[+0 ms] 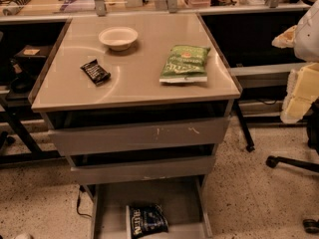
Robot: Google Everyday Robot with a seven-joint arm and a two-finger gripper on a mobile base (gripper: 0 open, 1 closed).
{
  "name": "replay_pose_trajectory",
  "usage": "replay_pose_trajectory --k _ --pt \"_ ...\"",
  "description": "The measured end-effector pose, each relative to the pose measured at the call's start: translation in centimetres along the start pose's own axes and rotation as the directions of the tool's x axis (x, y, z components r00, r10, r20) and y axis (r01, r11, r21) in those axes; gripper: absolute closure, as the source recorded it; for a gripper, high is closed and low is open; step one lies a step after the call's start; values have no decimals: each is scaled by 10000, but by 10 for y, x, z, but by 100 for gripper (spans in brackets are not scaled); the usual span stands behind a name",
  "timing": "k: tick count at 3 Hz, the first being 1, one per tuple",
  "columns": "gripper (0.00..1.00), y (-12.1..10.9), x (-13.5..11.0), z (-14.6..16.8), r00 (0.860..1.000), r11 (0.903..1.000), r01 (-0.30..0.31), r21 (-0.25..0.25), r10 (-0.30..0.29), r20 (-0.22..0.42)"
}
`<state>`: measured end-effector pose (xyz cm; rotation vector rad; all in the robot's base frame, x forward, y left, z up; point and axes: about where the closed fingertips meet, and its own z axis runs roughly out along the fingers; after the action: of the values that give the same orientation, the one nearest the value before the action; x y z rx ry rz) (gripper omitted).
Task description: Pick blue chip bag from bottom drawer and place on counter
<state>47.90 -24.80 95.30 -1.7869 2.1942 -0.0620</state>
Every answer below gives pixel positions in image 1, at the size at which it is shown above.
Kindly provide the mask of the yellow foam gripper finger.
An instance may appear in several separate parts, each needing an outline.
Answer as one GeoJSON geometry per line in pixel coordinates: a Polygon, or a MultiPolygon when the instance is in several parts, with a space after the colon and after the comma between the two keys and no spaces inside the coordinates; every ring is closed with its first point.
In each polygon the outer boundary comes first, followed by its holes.
{"type": "Polygon", "coordinates": [[[296,123],[319,98],[319,64],[293,69],[288,76],[286,91],[280,118],[284,123],[296,123]]]}

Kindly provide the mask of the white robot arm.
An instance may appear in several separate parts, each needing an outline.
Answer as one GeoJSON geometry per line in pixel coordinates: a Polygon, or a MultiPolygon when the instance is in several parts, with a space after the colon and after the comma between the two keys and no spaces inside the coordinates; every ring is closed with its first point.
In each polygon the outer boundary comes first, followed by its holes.
{"type": "Polygon", "coordinates": [[[310,65],[292,69],[287,81],[287,96],[280,115],[284,123],[296,123],[319,98],[319,1],[316,1],[297,25],[275,37],[276,48],[292,48],[294,55],[310,65]]]}

